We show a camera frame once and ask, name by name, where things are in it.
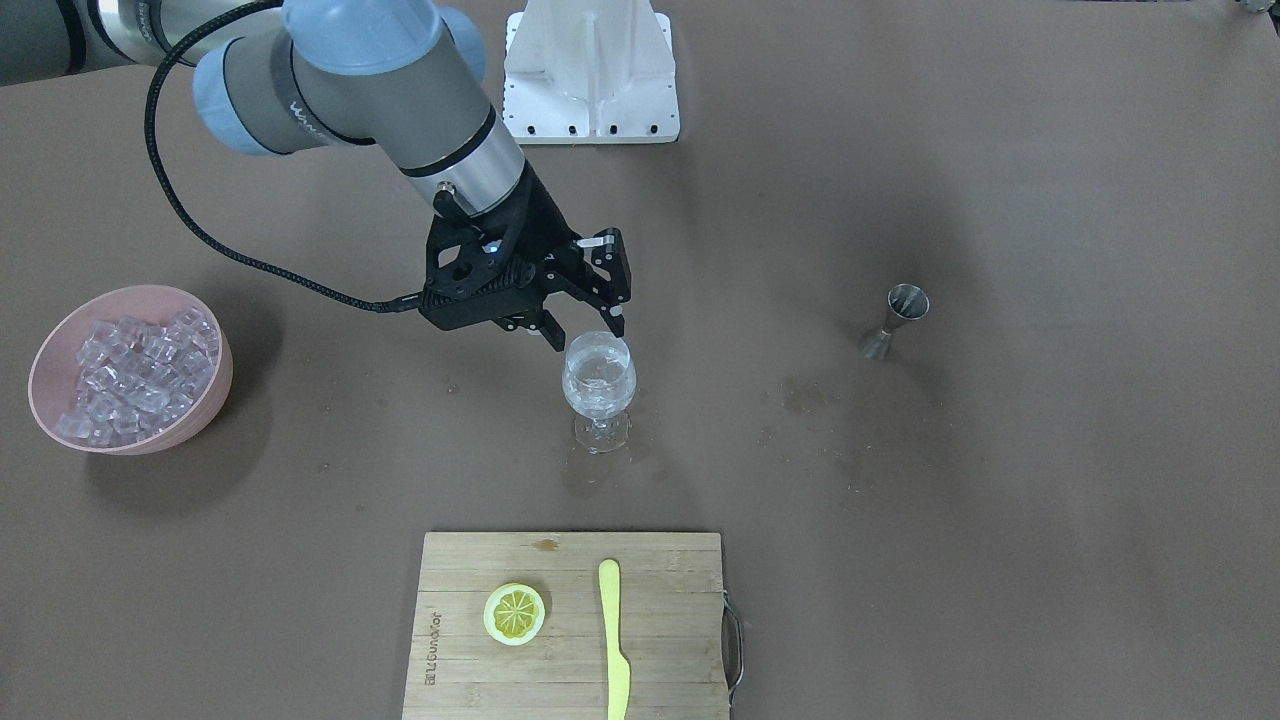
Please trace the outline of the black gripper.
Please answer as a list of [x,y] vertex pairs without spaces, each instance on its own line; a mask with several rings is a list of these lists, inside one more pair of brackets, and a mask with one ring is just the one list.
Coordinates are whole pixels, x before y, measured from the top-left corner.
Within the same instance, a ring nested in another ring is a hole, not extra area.
[[[461,238],[460,260],[470,272],[456,282],[457,299],[479,295],[517,259],[536,268],[548,265],[550,291],[589,305],[614,337],[625,337],[625,304],[632,297],[632,275],[622,232],[605,228],[581,237],[572,231],[532,167],[524,167],[512,192],[494,209],[465,218]],[[564,329],[544,307],[500,316],[498,325],[507,332],[538,334],[556,352],[564,351]]]

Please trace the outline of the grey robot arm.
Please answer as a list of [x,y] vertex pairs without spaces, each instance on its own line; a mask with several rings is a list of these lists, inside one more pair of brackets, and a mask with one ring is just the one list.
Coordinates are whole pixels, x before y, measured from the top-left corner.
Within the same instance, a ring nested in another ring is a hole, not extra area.
[[[483,88],[483,36],[431,1],[5,1],[3,83],[113,67],[154,70],[143,143],[188,229],[236,263],[367,313],[420,313],[442,331],[490,322],[564,331],[553,293],[625,334],[631,274],[622,234],[570,228]],[[387,301],[342,293],[216,241],[186,210],[163,164],[156,113],[173,69],[193,69],[195,105],[225,146],[255,156],[379,147],[430,204],[420,291]]]

